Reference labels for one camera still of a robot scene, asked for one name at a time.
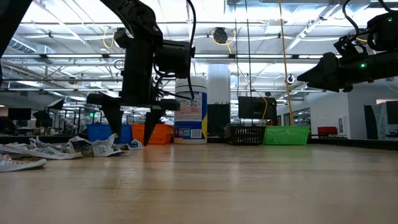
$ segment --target green plastic basket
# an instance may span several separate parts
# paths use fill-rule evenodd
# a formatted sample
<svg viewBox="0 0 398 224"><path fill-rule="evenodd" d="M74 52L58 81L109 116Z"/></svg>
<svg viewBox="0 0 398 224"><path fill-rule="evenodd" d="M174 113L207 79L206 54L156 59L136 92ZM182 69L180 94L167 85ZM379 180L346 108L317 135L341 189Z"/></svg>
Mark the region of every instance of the green plastic basket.
<svg viewBox="0 0 398 224"><path fill-rule="evenodd" d="M266 145L296 145L307 144L310 127L269 126L264 134Z"/></svg>

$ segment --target orange bin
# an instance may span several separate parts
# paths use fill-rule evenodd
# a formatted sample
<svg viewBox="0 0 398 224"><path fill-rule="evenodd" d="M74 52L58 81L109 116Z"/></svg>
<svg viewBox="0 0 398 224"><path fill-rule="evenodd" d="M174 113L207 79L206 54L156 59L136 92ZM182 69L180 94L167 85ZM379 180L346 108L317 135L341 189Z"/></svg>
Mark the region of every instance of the orange bin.
<svg viewBox="0 0 398 224"><path fill-rule="evenodd" d="M132 124L132 138L144 143L144 124ZM167 124L156 124L149 144L168 144L171 141L173 127Z"/></svg>

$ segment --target wooden table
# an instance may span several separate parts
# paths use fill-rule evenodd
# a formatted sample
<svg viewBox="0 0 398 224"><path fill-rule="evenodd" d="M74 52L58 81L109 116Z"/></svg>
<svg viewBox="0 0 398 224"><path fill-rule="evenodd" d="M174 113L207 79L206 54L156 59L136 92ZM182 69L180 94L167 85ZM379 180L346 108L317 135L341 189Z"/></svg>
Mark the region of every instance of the wooden table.
<svg viewBox="0 0 398 224"><path fill-rule="evenodd" d="M149 146L0 174L0 223L398 223L398 152Z"/></svg>

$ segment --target plastic canister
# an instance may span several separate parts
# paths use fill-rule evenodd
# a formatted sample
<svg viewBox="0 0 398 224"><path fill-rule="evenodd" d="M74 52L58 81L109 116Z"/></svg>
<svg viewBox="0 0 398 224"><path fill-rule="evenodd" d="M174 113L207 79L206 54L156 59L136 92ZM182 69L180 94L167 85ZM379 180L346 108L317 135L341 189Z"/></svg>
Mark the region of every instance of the plastic canister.
<svg viewBox="0 0 398 224"><path fill-rule="evenodd" d="M174 143L207 143L207 81L202 77L191 77L194 100L176 97L180 111L174 114ZM177 79L175 94L191 98L187 79Z"/></svg>

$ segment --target black wire basket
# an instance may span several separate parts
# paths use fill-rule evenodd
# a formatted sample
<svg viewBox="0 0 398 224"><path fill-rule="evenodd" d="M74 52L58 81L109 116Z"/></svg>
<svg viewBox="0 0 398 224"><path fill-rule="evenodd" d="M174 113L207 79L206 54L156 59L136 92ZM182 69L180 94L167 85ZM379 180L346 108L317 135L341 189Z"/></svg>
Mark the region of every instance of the black wire basket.
<svg viewBox="0 0 398 224"><path fill-rule="evenodd" d="M230 126L226 130L228 143L234 146L258 146L264 140L267 127Z"/></svg>

